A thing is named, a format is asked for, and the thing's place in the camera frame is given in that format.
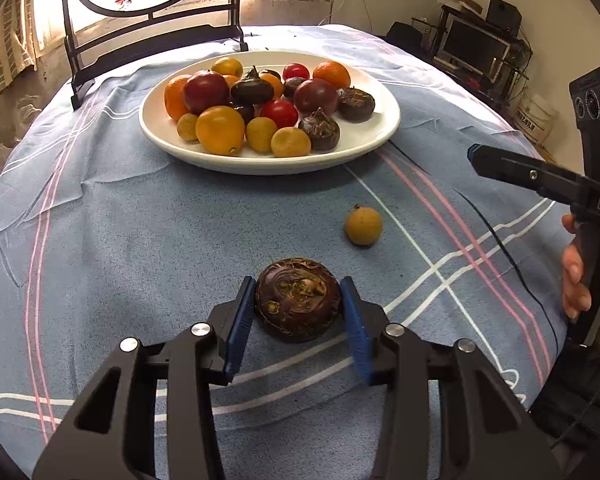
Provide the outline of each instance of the computer monitor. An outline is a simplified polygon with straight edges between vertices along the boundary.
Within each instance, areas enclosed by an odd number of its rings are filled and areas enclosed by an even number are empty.
[[[500,75],[500,60],[507,57],[509,48],[510,43],[458,18],[453,19],[442,44],[444,54],[491,82]]]

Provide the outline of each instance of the screw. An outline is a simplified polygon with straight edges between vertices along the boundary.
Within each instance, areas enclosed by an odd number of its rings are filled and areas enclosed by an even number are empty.
[[[475,343],[470,339],[461,339],[458,341],[458,348],[467,354],[475,350]]]
[[[398,323],[389,323],[384,328],[384,331],[391,337],[400,337],[402,334],[404,334],[404,327]]]
[[[198,337],[207,335],[209,332],[211,332],[211,327],[207,323],[196,323],[191,327],[191,333]]]
[[[135,337],[127,337],[120,342],[120,349],[123,352],[132,352],[138,348],[138,339]]]

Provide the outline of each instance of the bucket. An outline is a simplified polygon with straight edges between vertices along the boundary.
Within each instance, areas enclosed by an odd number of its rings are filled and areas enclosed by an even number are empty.
[[[534,144],[542,144],[554,127],[558,112],[537,93],[525,90],[513,115],[513,124]]]

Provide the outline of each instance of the plate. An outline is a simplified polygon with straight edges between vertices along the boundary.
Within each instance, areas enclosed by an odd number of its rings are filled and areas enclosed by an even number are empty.
[[[301,63],[312,72],[318,63],[329,60],[314,54],[272,50],[236,52],[231,56],[240,60],[245,70],[255,65],[258,70],[269,68],[281,74],[285,65],[289,63]],[[147,138],[160,149],[189,164],[224,173],[255,175],[323,170],[344,164],[376,149],[394,134],[400,122],[400,108],[391,92],[369,74],[345,65],[351,76],[351,85],[369,92],[376,100],[376,110],[371,118],[363,123],[349,123],[336,113],[333,118],[340,126],[340,142],[333,150],[326,153],[311,152],[307,156],[275,158],[273,155],[254,152],[245,144],[238,155],[212,155],[207,153],[200,143],[187,142],[180,138],[176,131],[176,123],[164,108],[164,88],[174,76],[209,70],[216,59],[218,58],[205,59],[171,74],[147,94],[140,106],[140,126]]]

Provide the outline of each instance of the cherry tomato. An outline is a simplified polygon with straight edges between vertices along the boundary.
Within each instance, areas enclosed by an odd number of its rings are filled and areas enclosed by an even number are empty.
[[[310,74],[304,65],[291,63],[285,66],[285,69],[282,71],[282,79],[286,80],[290,77],[304,77],[305,79],[309,79]]]
[[[286,99],[269,101],[260,110],[260,116],[272,119],[278,128],[296,126],[298,122],[298,110]]]

